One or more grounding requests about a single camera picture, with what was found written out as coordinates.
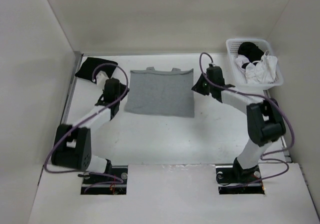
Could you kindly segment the grey tank top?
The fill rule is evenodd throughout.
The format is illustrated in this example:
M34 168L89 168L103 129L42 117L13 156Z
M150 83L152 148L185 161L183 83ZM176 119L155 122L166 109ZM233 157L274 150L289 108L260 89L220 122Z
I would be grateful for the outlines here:
M193 85L193 69L160 71L148 67L131 70L124 111L137 115L194 118Z

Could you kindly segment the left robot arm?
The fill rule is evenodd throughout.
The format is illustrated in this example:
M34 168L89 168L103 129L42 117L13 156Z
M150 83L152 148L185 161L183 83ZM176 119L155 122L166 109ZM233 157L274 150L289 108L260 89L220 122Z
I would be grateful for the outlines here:
M129 88L118 79L106 80L102 95L88 114L76 124L63 123L58 126L49 154L51 163L71 170L95 173L100 183L108 183L112 179L112 163L109 159L92 154L92 137L116 116L120 102L128 92Z

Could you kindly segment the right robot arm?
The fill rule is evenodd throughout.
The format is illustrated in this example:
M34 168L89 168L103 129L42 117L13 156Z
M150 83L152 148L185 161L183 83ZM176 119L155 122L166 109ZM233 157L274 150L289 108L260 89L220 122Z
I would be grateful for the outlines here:
M213 64L200 76L192 91L212 96L246 115L248 142L231 168L216 170L217 182L222 186L262 182L264 178L258 163L266 150L286 133L283 117L275 108L275 102L253 94L240 94L233 85L225 83L222 69Z

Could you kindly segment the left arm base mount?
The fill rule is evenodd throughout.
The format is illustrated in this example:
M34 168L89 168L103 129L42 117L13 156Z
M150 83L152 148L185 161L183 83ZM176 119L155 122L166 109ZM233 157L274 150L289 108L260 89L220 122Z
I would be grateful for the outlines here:
M128 166L113 166L110 176L90 174L84 172L78 174L82 179L81 195L126 195L128 183Z

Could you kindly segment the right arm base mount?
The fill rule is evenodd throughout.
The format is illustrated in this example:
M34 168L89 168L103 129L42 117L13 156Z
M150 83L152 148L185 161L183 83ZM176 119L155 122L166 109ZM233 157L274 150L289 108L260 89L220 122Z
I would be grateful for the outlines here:
M220 195L264 195L264 185L258 166L240 175L235 174L232 166L217 166L216 182Z

